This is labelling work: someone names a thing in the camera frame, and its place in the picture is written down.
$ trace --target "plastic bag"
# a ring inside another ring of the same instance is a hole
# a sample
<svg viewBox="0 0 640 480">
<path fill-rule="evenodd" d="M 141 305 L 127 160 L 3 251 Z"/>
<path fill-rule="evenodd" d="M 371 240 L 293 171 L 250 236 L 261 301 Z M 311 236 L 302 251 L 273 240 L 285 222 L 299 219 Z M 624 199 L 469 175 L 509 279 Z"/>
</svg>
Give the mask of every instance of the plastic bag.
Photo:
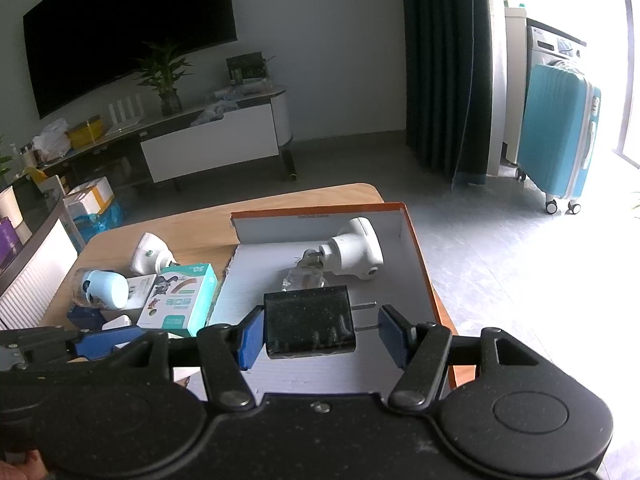
<svg viewBox="0 0 640 480">
<path fill-rule="evenodd" d="M 123 220 L 124 213 L 115 200 L 111 202 L 111 205 L 102 214 L 82 215 L 74 218 L 84 243 L 89 243 L 89 240 L 98 233 L 120 227 Z"/>
<path fill-rule="evenodd" d="M 326 285 L 322 270 L 313 267 L 293 267 L 282 280 L 282 290 L 302 290 L 320 288 Z"/>
<path fill-rule="evenodd" d="M 238 104 L 232 101 L 218 101 L 212 105 L 207 106 L 204 111 L 198 116 L 198 118 L 191 123 L 191 126 L 198 126 L 199 124 L 207 124 L 211 121 L 222 119 L 225 112 L 231 112 L 238 110 Z"/>
<path fill-rule="evenodd" d="M 53 121 L 44 127 L 39 136 L 33 137 L 33 147 L 40 152 L 44 162 L 50 162 L 71 149 L 71 142 L 65 135 L 69 124 L 64 119 Z"/>
</svg>

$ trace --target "suitcase handle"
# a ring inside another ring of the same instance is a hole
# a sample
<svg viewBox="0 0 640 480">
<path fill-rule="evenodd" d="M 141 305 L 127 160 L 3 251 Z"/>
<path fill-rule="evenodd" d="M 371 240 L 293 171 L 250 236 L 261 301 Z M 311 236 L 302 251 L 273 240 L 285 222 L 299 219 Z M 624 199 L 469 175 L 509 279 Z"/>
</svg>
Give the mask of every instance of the suitcase handle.
<svg viewBox="0 0 640 480">
<path fill-rule="evenodd" d="M 589 129 L 587 131 L 589 134 L 589 149 L 584 155 L 584 160 L 582 161 L 582 169 L 589 169 L 589 162 L 591 161 L 591 153 L 593 153 L 593 147 L 596 143 L 596 123 L 595 121 L 591 121 L 589 123 Z"/>
</svg>

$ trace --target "blue gripper pad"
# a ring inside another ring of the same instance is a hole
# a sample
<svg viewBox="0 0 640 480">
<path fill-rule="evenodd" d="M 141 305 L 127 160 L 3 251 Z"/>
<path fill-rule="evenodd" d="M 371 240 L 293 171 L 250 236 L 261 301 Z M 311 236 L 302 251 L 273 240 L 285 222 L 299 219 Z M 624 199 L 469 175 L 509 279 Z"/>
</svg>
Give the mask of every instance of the blue gripper pad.
<svg viewBox="0 0 640 480">
<path fill-rule="evenodd" d="M 76 354 L 89 360 L 107 357 L 115 345 L 133 341 L 143 333 L 144 331 L 139 326 L 124 326 L 89 333 L 82 338 L 81 342 L 75 344 Z"/>
<path fill-rule="evenodd" d="M 248 370 L 254 365 L 264 344 L 264 310 L 261 309 L 245 327 L 241 325 L 239 326 L 241 332 L 239 335 L 237 361 L 241 370 Z"/>
<path fill-rule="evenodd" d="M 411 325 L 396 312 L 393 307 L 390 309 L 393 312 L 389 312 L 388 305 L 383 305 L 378 310 L 378 335 L 382 342 L 385 344 L 386 351 L 389 352 L 391 358 L 396 363 L 398 368 L 404 370 L 409 364 L 410 358 L 410 341 L 407 333 L 407 329 L 411 330 Z"/>
</svg>

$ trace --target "white cardboard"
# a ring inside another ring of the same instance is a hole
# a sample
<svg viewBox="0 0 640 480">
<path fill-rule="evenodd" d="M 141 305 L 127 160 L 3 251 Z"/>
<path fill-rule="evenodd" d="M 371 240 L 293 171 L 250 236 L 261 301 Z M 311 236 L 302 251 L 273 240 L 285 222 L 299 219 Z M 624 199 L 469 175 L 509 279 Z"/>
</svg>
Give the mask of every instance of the white cardboard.
<svg viewBox="0 0 640 480">
<path fill-rule="evenodd" d="M 317 248 L 351 218 L 368 218 L 376 231 L 385 263 L 369 281 L 355 276 L 325 277 L 329 285 L 347 285 L 351 304 L 392 304 L 410 322 L 434 321 L 430 296 L 420 268 L 421 256 L 402 210 L 234 220 L 240 244 L 228 266 L 210 324 L 237 324 L 266 292 L 282 290 L 282 279 L 305 249 Z M 377 309 L 353 313 L 354 325 L 377 323 Z M 377 330 L 358 332 L 356 351 L 335 356 L 271 360 L 263 348 L 244 372 L 258 402 L 265 392 L 304 394 L 380 392 L 387 396 L 398 381 L 396 368 Z M 206 399 L 201 375 L 190 390 Z"/>
<path fill-rule="evenodd" d="M 133 278 L 127 278 L 127 284 L 129 285 L 129 299 L 127 299 L 127 304 L 124 306 L 124 310 L 143 308 L 145 306 L 146 298 L 149 297 L 157 276 L 157 274 L 148 274 L 146 276 L 134 276 Z"/>
<path fill-rule="evenodd" d="M 64 200 L 71 218 L 76 218 L 82 215 L 104 213 L 112 199 L 113 191 L 109 181 L 103 176 L 76 186 Z"/>
</svg>

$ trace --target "desk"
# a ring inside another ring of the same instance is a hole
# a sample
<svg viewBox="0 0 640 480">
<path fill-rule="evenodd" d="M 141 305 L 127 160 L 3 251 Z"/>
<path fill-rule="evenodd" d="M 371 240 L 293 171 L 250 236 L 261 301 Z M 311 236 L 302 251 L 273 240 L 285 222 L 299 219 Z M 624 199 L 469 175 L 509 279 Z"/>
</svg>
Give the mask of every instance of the desk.
<svg viewBox="0 0 640 480">
<path fill-rule="evenodd" d="M 232 101 L 236 102 L 236 104 L 238 104 L 240 108 L 249 107 L 249 106 L 254 106 L 256 104 L 261 104 L 263 102 L 267 102 L 269 99 L 273 97 L 277 97 L 281 94 L 284 94 L 285 91 L 286 91 L 286 87 L 276 85 L 276 86 L 273 86 L 273 89 L 269 91 L 264 91 L 264 92 L 255 93 L 255 94 L 238 95 L 237 97 L 232 99 Z M 57 174 L 59 171 L 61 171 L 64 166 L 68 166 L 68 164 L 72 160 L 75 160 L 82 154 L 91 153 L 93 150 L 105 149 L 107 146 L 109 146 L 110 144 L 113 144 L 116 141 L 124 140 L 130 136 L 142 134 L 147 130 L 152 130 L 153 128 L 164 126 L 170 121 L 175 121 L 182 118 L 184 119 L 184 121 L 180 122 L 181 126 L 178 126 L 177 128 L 175 128 L 174 131 L 181 130 L 187 124 L 191 123 L 191 121 L 193 121 L 194 118 L 196 118 L 197 115 L 199 115 L 201 111 L 204 110 L 204 108 L 206 108 L 206 105 L 201 104 L 198 106 L 187 108 L 186 110 L 183 110 L 181 112 L 178 112 L 177 114 L 173 114 L 167 117 L 154 116 L 154 117 L 143 118 L 139 123 L 129 126 L 127 128 L 124 128 L 119 132 L 114 132 L 110 135 L 103 135 L 99 139 L 92 142 L 91 144 L 87 144 L 82 148 L 78 148 L 77 150 L 71 150 L 62 158 L 59 158 L 58 160 L 50 162 L 49 164 L 42 166 L 40 169 L 43 170 L 47 175 L 53 176 L 54 174 Z"/>
<path fill-rule="evenodd" d="M 133 250 L 144 232 L 164 240 L 182 264 L 211 263 L 218 279 L 222 279 L 234 249 L 238 244 L 230 216 L 233 211 L 304 207 L 317 205 L 366 204 L 384 202 L 370 184 L 347 184 L 268 196 L 236 202 L 165 218 L 157 218 L 98 234 L 89 241 L 76 263 L 53 297 L 41 326 L 63 325 L 71 328 L 66 312 L 71 306 L 70 277 L 79 267 L 99 267 L 126 272 Z M 440 298 L 434 290 L 436 320 L 456 332 Z M 456 367 L 456 383 L 473 378 L 469 367 Z"/>
</svg>

